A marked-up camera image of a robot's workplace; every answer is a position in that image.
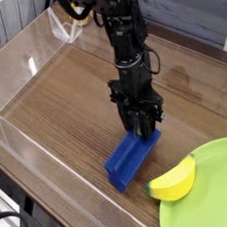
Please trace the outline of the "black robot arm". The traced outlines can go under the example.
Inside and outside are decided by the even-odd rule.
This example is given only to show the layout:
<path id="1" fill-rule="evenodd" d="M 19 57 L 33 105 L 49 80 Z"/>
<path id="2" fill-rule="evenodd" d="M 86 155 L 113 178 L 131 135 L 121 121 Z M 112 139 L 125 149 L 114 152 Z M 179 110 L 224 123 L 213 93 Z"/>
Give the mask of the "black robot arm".
<path id="1" fill-rule="evenodd" d="M 153 70 L 146 44 L 147 25 L 138 0 L 57 0 L 73 19 L 82 21 L 90 14 L 105 29 L 114 49 L 118 79 L 108 82 L 111 101 L 116 103 L 125 130 L 148 140 L 155 124 L 162 122 L 163 98 L 152 86 Z"/>

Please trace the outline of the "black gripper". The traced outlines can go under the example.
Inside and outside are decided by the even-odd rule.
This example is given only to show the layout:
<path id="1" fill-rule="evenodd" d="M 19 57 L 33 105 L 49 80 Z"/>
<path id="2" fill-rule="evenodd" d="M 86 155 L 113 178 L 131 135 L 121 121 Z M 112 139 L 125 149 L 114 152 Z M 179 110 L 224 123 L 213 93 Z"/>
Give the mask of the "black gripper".
<path id="1" fill-rule="evenodd" d="M 111 102 L 117 104 L 122 124 L 127 132 L 141 131 L 144 141 L 148 141 L 155 129 L 156 122 L 162 122 L 163 98 L 151 85 L 139 93 L 126 92 L 121 80 L 109 81 Z"/>

